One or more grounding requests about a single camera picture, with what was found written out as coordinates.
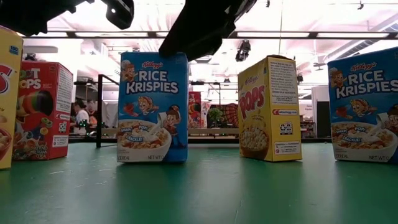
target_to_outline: green table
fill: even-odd
[[[397,223],[398,166],[336,162],[331,144],[304,160],[240,158],[191,147],[177,164],[118,164],[116,147],[71,144],[66,158],[0,172],[0,223]]]

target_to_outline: corn pops box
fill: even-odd
[[[398,47],[328,63],[335,159],[398,163]]]
[[[271,55],[238,76],[239,151],[265,161],[302,159],[293,60]]]
[[[72,88],[73,75],[60,63],[22,62],[13,159],[67,155]]]
[[[0,169],[10,168],[22,38],[0,26]]]
[[[119,162],[184,162],[188,144],[188,60],[154,52],[121,55]]]

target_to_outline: blue cereal box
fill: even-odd
[[[184,162],[188,60],[152,52],[121,55],[118,162]]]
[[[398,163],[398,48],[328,63],[335,158]]]

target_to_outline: cereal box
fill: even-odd
[[[200,128],[201,126],[201,96],[199,91],[190,91],[188,97],[188,127]]]
[[[68,154],[73,75],[55,62],[23,61],[14,139],[15,160]]]
[[[22,38],[0,26],[0,169],[10,168]]]
[[[293,60],[271,55],[238,76],[240,155],[265,161],[302,159]]]
[[[328,63],[335,158],[398,163],[398,48]]]
[[[188,61],[152,52],[121,55],[118,161],[183,162],[188,144]]]

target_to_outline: yellow cereal box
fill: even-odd
[[[239,74],[238,89],[240,155],[302,159],[295,61],[268,56]]]
[[[0,26],[0,169],[10,168],[22,38]]]

